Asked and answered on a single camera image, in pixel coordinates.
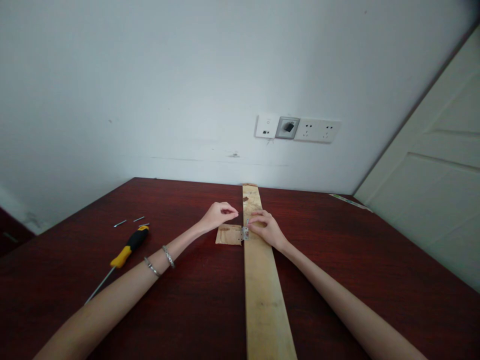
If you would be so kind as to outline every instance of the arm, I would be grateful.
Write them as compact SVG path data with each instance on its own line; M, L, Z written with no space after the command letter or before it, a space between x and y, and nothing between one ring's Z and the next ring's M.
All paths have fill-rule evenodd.
M171 258L175 260L199 236L238 215L227 202L215 202L199 222L167 245ZM170 266L162 249L148 259L159 274ZM157 280L142 261L68 319L35 359L85 359Z
M270 213L262 210L252 215L256 216L249 220L250 230L295 264L372 359L426 359L398 331L289 243Z

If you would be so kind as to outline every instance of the wrist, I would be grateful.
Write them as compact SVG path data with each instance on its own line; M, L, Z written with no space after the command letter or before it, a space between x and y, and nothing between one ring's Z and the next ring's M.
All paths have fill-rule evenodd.
M279 246L277 250L287 257L288 254L292 252L293 248L294 246L287 240L287 238L285 238L285 240L282 241L281 246Z
M195 225L193 225L191 229L195 232L197 238L210 231L208 226L205 223L203 223L201 220L197 222Z

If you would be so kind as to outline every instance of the metal hinge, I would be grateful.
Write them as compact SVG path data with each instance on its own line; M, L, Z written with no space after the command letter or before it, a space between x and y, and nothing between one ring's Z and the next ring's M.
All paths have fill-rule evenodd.
M246 226L241 227L241 238L243 241L249 239L249 228Z

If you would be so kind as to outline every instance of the hand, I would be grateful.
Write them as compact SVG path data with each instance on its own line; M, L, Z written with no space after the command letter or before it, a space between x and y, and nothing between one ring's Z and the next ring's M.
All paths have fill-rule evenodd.
M205 215L198 222L207 233L218 228L220 224L232 220L239 215L239 212L230 206L228 202L214 202Z
M282 233L282 230L280 230L280 227L272 214L267 212L266 210L254 211L251 214L256 216L248 220L248 228L254 233L260 235L263 240L265 240L275 249L277 249L278 251L282 251L282 249L285 247L286 244L288 244L289 241ZM258 224L256 224L257 222L264 223L266 224L266 226L259 226Z

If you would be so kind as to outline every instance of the forearm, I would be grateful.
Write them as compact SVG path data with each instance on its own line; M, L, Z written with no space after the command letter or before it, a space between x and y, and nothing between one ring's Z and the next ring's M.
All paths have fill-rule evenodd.
M280 251L312 283L372 359L426 359L398 331L292 244L287 242Z
M171 241L167 248L172 259L175 260L188 245L205 232L206 230L197 223ZM148 258L160 274L170 266L162 249ZM158 277L142 261L78 310L53 335L35 359L85 359L157 279Z

